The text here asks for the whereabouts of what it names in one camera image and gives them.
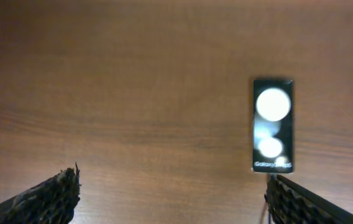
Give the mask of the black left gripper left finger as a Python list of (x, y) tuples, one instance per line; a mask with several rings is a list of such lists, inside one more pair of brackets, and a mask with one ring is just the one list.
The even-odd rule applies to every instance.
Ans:
[(0, 203), (0, 224), (68, 224), (80, 201), (80, 170), (57, 175)]

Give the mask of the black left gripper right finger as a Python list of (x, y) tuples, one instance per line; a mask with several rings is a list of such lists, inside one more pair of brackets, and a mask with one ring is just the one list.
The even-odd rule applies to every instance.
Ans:
[(269, 223), (353, 224), (353, 214), (279, 174), (269, 174), (264, 195)]

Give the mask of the black smartphone silver back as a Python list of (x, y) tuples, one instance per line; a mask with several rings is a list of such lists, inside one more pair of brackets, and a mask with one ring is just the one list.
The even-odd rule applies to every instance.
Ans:
[(252, 81), (252, 170), (290, 174), (294, 171), (294, 81)]

